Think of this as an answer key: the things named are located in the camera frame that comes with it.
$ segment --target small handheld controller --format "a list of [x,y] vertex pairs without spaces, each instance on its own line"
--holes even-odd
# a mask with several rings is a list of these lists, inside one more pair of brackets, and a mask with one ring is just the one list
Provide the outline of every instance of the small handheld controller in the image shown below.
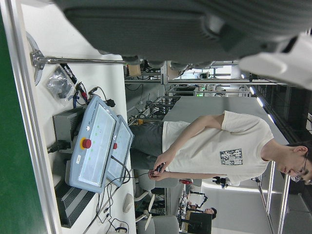
[[165,163],[162,163],[161,165],[159,165],[156,170],[154,170],[154,172],[161,172],[162,167],[165,165]]

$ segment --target screen display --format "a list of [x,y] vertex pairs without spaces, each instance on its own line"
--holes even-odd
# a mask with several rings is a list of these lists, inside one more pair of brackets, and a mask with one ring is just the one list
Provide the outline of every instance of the screen display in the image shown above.
[[[131,134],[129,133],[128,129],[122,122],[120,125],[117,140],[116,140],[117,148],[113,151],[113,156],[124,164],[126,163],[125,158],[128,153],[130,140],[131,140]],[[109,165],[108,172],[114,178],[120,178],[123,176],[124,168],[118,162],[112,159]]]
[[99,104],[96,118],[91,129],[92,145],[86,151],[79,180],[101,186],[104,166],[111,146],[116,121]]

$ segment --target gray pants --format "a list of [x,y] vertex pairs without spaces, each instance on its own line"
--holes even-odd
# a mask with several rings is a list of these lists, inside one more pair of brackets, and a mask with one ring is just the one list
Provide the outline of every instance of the gray pants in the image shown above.
[[153,169],[157,157],[162,154],[163,122],[156,121],[129,126],[135,135],[130,149],[133,169]]

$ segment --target graphic print on t-shirt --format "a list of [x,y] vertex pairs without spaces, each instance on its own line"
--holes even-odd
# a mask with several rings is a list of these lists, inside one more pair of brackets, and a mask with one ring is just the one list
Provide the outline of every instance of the graphic print on t-shirt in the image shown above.
[[223,165],[242,165],[242,149],[220,151],[221,164]]

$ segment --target white t-shirt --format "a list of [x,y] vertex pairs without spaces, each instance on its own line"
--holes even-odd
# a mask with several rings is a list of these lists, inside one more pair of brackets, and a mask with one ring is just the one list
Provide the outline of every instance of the white t-shirt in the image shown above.
[[[164,122],[165,152],[189,123]],[[169,172],[226,174],[232,185],[264,173],[268,162],[260,157],[262,147],[273,138],[261,118],[224,111],[221,129],[203,130],[189,139],[167,167]]]

